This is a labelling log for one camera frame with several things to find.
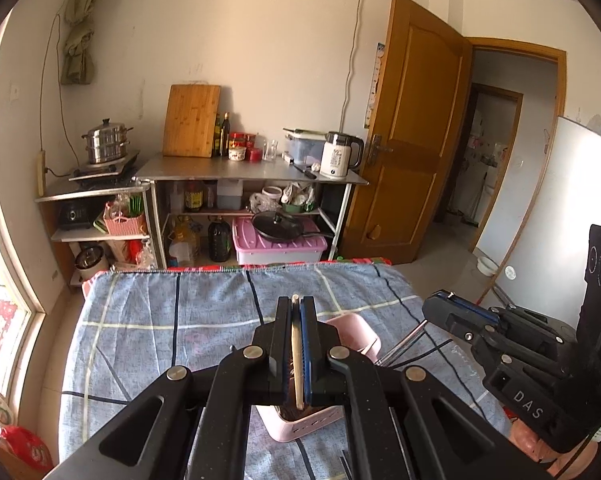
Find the wall outlet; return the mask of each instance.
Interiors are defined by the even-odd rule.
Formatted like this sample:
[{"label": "wall outlet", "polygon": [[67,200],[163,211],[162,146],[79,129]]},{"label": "wall outlet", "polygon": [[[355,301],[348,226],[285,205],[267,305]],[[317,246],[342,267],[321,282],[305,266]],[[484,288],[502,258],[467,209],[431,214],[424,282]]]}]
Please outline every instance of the wall outlet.
[{"label": "wall outlet", "polygon": [[12,83],[12,85],[9,87],[9,100],[17,101],[19,98],[20,98],[20,86],[18,86],[16,83]]},{"label": "wall outlet", "polygon": [[46,173],[45,150],[40,150],[36,155],[36,182],[38,183],[38,196],[45,196],[46,191]]}]

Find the gas stove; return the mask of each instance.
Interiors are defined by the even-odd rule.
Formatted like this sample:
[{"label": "gas stove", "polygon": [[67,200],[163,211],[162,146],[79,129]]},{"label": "gas stove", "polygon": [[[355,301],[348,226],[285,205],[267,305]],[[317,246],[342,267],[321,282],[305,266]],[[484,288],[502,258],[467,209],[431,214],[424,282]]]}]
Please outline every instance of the gas stove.
[{"label": "gas stove", "polygon": [[101,164],[83,164],[76,168],[69,180],[78,180],[83,184],[85,181],[90,179],[116,179],[124,176],[128,170],[136,162],[136,158],[140,152],[138,150],[130,150],[127,155],[111,160],[109,162],[103,162]]}]

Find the human hand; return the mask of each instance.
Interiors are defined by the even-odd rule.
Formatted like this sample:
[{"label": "human hand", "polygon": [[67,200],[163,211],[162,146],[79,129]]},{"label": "human hand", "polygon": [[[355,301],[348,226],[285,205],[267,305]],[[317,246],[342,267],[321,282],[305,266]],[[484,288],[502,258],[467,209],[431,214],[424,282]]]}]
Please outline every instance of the human hand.
[{"label": "human hand", "polygon": [[[520,419],[514,421],[512,424],[509,441],[534,460],[534,462],[551,462],[555,460],[554,464],[548,469],[548,473],[552,476],[558,474],[580,447],[579,443],[578,446],[568,453],[557,453]],[[598,444],[596,442],[587,444],[577,459],[569,466],[568,470],[561,475],[561,480],[570,480],[580,475],[590,465],[597,450]]]}]

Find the silver bolt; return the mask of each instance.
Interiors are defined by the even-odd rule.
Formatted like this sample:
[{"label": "silver bolt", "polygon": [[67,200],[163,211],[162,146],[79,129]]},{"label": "silver bolt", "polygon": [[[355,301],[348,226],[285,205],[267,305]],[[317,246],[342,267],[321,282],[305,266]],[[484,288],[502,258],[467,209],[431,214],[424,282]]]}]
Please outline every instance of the silver bolt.
[{"label": "silver bolt", "polygon": [[345,346],[334,346],[330,349],[329,355],[334,359],[347,359],[349,357],[349,348]]},{"label": "silver bolt", "polygon": [[410,381],[424,381],[427,377],[427,372],[423,370],[420,366],[410,366],[407,370],[405,370],[405,377]]},{"label": "silver bolt", "polygon": [[180,381],[181,379],[184,379],[187,375],[187,368],[185,368],[184,366],[178,365],[178,366],[172,366],[168,371],[167,371],[167,379],[169,379],[170,381]]},{"label": "silver bolt", "polygon": [[263,349],[260,346],[248,346],[244,349],[243,355],[247,359],[258,359],[261,355],[263,355]]}]

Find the wooden cutting board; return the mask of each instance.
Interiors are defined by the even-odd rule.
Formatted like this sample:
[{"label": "wooden cutting board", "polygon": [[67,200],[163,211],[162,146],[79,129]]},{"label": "wooden cutting board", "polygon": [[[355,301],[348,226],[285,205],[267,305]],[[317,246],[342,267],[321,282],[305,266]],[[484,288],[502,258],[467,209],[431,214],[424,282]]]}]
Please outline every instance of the wooden cutting board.
[{"label": "wooden cutting board", "polygon": [[163,155],[212,156],[219,97],[218,85],[172,85]]}]

